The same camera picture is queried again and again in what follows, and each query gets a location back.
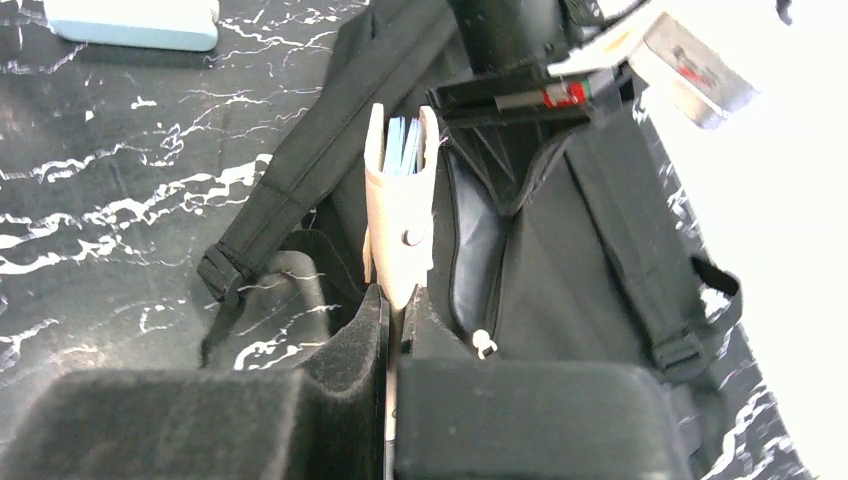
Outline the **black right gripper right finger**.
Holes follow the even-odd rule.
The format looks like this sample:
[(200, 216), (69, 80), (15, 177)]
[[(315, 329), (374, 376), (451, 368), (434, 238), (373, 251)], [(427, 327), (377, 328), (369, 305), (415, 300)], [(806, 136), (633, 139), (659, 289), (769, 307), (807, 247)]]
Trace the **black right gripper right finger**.
[(682, 434), (646, 370), (481, 360), (424, 288), (405, 312), (392, 473), (397, 479), (689, 479)]

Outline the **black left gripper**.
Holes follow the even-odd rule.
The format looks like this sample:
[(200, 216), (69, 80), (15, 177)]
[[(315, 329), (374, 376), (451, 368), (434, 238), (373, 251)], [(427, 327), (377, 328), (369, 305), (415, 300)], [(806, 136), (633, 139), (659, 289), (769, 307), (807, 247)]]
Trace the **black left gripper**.
[[(430, 89), (451, 126), (534, 117), (585, 119), (632, 95), (633, 71), (604, 60), (633, 1), (452, 1), (470, 70)], [(516, 215), (550, 175), (575, 122), (463, 130), (463, 156), (503, 216)]]

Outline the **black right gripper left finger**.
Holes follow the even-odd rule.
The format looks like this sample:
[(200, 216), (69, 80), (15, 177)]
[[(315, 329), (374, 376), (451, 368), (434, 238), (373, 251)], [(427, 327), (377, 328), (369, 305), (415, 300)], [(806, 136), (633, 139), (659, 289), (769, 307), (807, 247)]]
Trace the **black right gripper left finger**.
[(30, 409), (5, 479), (379, 479), (388, 303), (283, 370), (77, 371)]

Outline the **black student backpack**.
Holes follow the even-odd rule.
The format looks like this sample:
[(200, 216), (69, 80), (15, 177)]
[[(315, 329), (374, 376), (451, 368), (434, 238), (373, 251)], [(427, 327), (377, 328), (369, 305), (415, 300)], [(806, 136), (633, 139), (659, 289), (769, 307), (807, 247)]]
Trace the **black student backpack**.
[[(309, 256), (347, 309), (368, 289), (353, 249), (366, 235), (360, 138), (373, 101), (409, 113), (464, 60), (452, 1), (374, 1), (339, 29), (323, 92), (288, 133), (198, 272), (238, 310), (282, 252)], [(530, 120), (448, 127), (436, 173), (434, 268), (424, 288), (479, 359), (633, 365), (659, 383), (692, 477), (718, 461), (729, 426), (713, 372), (741, 315), (737, 279), (689, 251), (665, 206), (656, 150), (629, 97), (604, 124)], [(516, 215), (497, 211), (463, 156), (465, 128), (575, 122), (550, 175)]]

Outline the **small wooden block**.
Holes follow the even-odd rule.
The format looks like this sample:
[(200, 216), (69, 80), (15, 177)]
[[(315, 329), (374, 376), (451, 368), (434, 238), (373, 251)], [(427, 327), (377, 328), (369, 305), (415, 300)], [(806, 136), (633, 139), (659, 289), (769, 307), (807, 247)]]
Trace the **small wooden block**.
[(433, 198), (440, 131), (433, 109), (391, 148), (384, 106), (372, 106), (363, 163), (367, 227), (362, 251), (365, 281), (375, 281), (394, 312), (403, 310), (433, 268)]

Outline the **white eraser block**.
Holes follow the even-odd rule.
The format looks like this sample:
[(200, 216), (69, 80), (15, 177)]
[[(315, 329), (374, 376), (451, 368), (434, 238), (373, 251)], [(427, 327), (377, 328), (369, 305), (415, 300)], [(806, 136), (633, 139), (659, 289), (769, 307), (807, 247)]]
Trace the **white eraser block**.
[(207, 52), (218, 42), (218, 1), (45, 1), (58, 36), (75, 42)]

